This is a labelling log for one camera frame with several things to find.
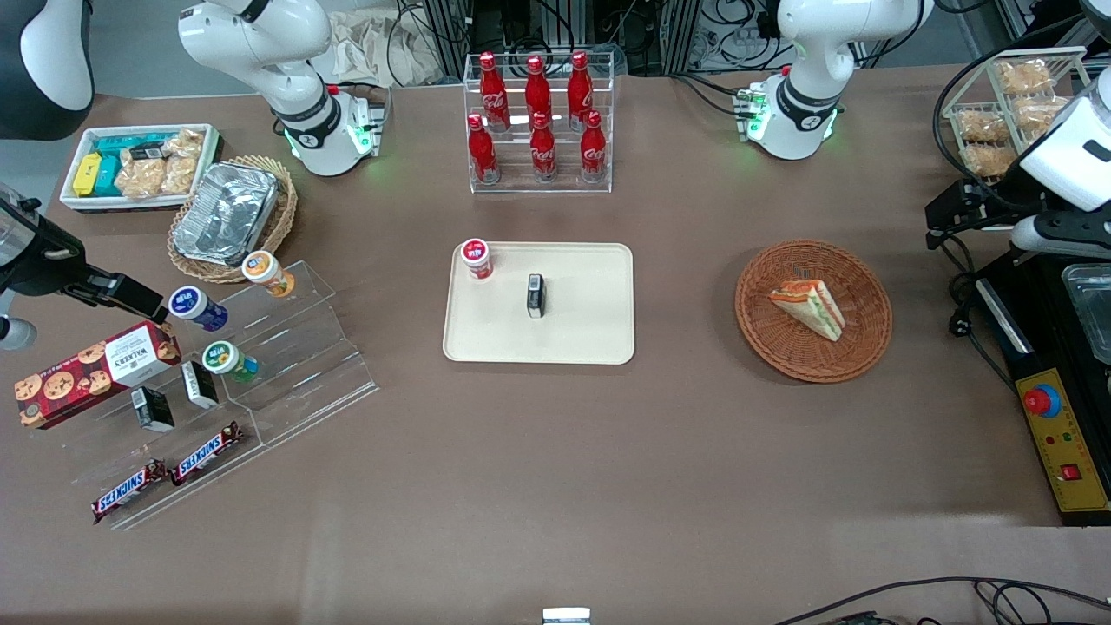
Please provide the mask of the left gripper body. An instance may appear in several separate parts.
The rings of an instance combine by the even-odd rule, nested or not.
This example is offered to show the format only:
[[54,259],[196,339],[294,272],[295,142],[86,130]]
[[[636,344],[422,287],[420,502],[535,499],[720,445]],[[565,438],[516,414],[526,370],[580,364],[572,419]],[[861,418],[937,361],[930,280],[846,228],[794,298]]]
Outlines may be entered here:
[[1110,69],[1055,115],[1019,168],[1067,203],[1093,213],[1110,199]]

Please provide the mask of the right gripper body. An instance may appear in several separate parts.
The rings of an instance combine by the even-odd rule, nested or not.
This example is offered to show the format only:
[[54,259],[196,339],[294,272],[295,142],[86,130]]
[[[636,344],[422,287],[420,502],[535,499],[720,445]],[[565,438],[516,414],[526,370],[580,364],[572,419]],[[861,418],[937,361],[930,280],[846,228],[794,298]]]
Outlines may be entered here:
[[1,266],[13,266],[38,250],[40,199],[19,193],[1,183]]

